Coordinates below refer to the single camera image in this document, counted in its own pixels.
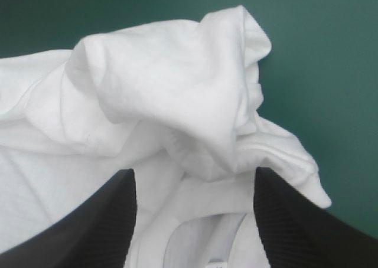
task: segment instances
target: clothing tag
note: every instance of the clothing tag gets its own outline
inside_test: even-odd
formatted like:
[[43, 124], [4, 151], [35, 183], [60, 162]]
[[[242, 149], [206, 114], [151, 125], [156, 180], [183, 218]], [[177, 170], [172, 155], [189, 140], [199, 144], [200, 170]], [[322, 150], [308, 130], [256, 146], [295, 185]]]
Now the clothing tag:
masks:
[[210, 262], [205, 268], [227, 268], [227, 262]]

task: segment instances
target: teal background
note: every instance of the teal background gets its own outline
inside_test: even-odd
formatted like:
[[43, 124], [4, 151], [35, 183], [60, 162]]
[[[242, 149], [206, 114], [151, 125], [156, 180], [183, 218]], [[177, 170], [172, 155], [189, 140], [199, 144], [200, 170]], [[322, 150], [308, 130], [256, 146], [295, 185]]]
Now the teal background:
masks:
[[378, 0], [0, 0], [0, 57], [238, 4], [273, 44], [260, 114], [313, 154], [329, 211], [378, 237]]

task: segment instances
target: green backdrop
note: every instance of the green backdrop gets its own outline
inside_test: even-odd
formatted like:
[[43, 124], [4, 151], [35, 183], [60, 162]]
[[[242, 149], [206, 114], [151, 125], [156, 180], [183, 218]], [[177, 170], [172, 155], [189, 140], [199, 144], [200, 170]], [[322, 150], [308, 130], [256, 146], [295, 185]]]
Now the green backdrop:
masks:
[[329, 211], [378, 237], [378, 0], [0, 0], [0, 57], [238, 4], [273, 44], [260, 114], [313, 154]]

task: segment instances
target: white t-shirt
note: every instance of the white t-shirt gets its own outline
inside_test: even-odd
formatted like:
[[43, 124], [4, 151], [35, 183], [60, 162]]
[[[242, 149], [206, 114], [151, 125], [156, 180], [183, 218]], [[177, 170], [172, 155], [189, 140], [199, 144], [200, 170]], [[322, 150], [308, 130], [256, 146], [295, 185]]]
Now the white t-shirt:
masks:
[[238, 6], [1, 59], [0, 252], [133, 168], [125, 267], [269, 267], [253, 214], [256, 167], [330, 205], [299, 140], [256, 111], [257, 62], [270, 49]]

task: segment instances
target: white garment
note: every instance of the white garment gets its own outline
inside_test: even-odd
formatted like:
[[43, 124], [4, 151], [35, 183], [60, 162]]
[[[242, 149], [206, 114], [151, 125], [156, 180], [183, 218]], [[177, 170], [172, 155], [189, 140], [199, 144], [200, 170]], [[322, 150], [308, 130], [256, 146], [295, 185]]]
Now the white garment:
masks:
[[[163, 268], [170, 237], [196, 218], [244, 214], [256, 229], [257, 166], [329, 206], [312, 157], [256, 112], [257, 62], [270, 49], [238, 6], [199, 23], [154, 22], [85, 37], [72, 51], [1, 59], [0, 251], [64, 217], [122, 168], [135, 170], [138, 202], [129, 268]], [[237, 260], [247, 246], [269, 266], [259, 237], [243, 238], [253, 230], [236, 232], [229, 268], [250, 267]]]

